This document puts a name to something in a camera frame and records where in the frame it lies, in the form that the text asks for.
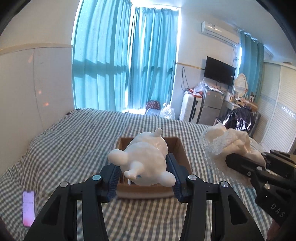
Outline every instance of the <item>teal curtain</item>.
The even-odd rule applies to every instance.
[[[179,11],[136,8],[128,82],[129,109],[143,109],[149,100],[171,100],[176,65]]]
[[[131,18],[129,0],[84,0],[73,44],[76,108],[122,111]]]
[[[243,73],[249,85],[247,95],[253,92],[255,101],[261,92],[261,80],[263,71],[264,46],[262,43],[251,39],[251,36],[241,32],[242,62],[239,73]]]

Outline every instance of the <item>plush toy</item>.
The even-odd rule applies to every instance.
[[[166,171],[165,156],[168,146],[160,137],[162,129],[154,133],[144,132],[137,135],[127,148],[112,150],[108,154],[111,163],[120,166],[124,176],[137,185],[150,186],[161,184],[172,187],[175,176]]]

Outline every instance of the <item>television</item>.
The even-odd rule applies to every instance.
[[[207,57],[204,77],[232,86],[235,68],[217,59]]]

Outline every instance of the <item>silver screw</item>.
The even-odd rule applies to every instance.
[[[190,174],[190,175],[188,176],[188,178],[189,178],[190,180],[196,180],[196,179],[197,179],[197,177],[196,177],[195,175],[193,175],[193,174]]]
[[[224,187],[224,188],[226,188],[226,187],[229,186],[229,184],[228,184],[228,182],[222,181],[221,182],[221,186]]]
[[[93,180],[94,181],[98,181],[98,180],[100,180],[101,179],[101,176],[100,175],[94,175],[93,176]]]
[[[66,186],[68,186],[67,182],[61,182],[60,187],[61,188],[65,188]]]
[[[270,185],[268,183],[265,183],[264,188],[269,190],[270,189]]]

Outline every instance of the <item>checkered bedsheet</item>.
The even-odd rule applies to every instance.
[[[207,182],[221,181],[205,164],[199,145],[199,136],[207,126],[154,116],[75,110],[35,137],[26,154],[0,177],[0,217],[8,231],[15,240],[23,240],[28,231],[22,224],[24,190],[35,191],[37,215],[62,181],[75,184],[99,173],[120,137],[134,137],[157,128],[163,129],[164,137],[181,140],[195,175]],[[255,190],[229,182],[266,237],[271,218],[255,204]],[[186,213],[186,204],[178,203],[176,198],[114,198],[109,204],[102,204],[102,208],[110,240],[179,240]],[[78,240],[83,240],[81,210],[78,202]],[[211,216],[208,202],[205,240],[210,240]]]

